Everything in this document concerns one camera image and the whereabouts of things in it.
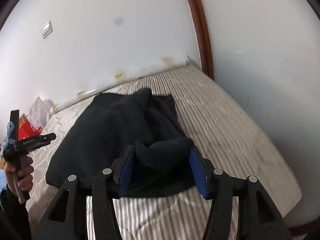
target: wall switch plate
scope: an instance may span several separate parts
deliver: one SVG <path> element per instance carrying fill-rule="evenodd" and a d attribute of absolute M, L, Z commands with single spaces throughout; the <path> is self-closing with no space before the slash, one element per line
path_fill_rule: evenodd
<path fill-rule="evenodd" d="M 52 33 L 52 25 L 51 22 L 48 21 L 41 29 L 42 38 L 46 38 L 50 33 Z"/>

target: striped mattress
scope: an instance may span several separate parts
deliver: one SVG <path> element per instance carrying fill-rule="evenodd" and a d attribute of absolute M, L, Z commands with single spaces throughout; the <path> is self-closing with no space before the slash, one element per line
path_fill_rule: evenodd
<path fill-rule="evenodd" d="M 241 107 L 197 68 L 170 69 L 128 83 L 105 93 L 132 94 L 149 87 L 155 95 L 172 94 L 178 121 L 204 158 L 230 176 L 256 176 L 285 216 L 300 200 L 297 180 L 269 138 Z M 45 182 L 50 159 L 77 118 L 92 102 L 88 98 L 55 114 L 43 133 L 57 139 L 49 147 L 30 154 L 34 159 L 34 187 L 27 209 L 35 228 L 57 189 Z M 202 239 L 211 201 L 202 199 L 196 187 L 163 198 L 114 200 L 123 239 Z M 237 198 L 233 199 L 229 239 L 236 239 Z M 87 197 L 88 239 L 95 239 L 92 197 Z"/>

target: human hand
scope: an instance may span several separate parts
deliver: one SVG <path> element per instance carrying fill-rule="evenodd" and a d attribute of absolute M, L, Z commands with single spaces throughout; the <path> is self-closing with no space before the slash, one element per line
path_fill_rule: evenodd
<path fill-rule="evenodd" d="M 18 171 L 18 176 L 24 177 L 22 180 L 18 182 L 19 188 L 21 188 L 23 191 L 31 190 L 33 187 L 33 182 L 32 182 L 33 177 L 31 173 L 33 173 L 34 168 L 30 165 L 33 163 L 33 160 L 29 156 L 27 156 L 27 163 L 28 165 L 26 167 Z M 14 188 L 14 183 L 13 183 L 12 174 L 11 174 L 11 172 L 13 171 L 15 171 L 15 166 L 13 166 L 9 162 L 6 162 L 4 166 L 4 173 L 7 178 L 8 188 L 12 192 L 12 194 L 17 196 L 17 192 L 16 192 L 16 189 Z"/>

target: brown wooden trim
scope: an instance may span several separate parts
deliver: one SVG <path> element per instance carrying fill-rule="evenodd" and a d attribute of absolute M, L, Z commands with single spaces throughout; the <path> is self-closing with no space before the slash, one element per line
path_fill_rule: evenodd
<path fill-rule="evenodd" d="M 188 3 L 196 30 L 202 72 L 214 79 L 210 37 L 201 0 L 188 0 Z"/>
<path fill-rule="evenodd" d="M 320 227 L 320 217 L 316 220 L 295 228 L 289 228 L 291 236 L 303 236 L 309 234 Z"/>

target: blue ribbon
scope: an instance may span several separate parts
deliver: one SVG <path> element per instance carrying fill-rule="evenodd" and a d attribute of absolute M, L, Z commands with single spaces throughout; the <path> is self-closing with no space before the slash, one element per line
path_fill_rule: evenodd
<path fill-rule="evenodd" d="M 15 139 L 11 139 L 10 138 L 13 130 L 14 130 L 14 124 L 13 124 L 13 122 L 9 122 L 8 126 L 7 126 L 7 141 L 3 144 L 3 148 L 2 148 L 1 153 L 0 153 L 1 156 L 3 156 L 3 152 L 8 147 L 9 143 L 13 144 L 14 142 L 16 142 Z"/>

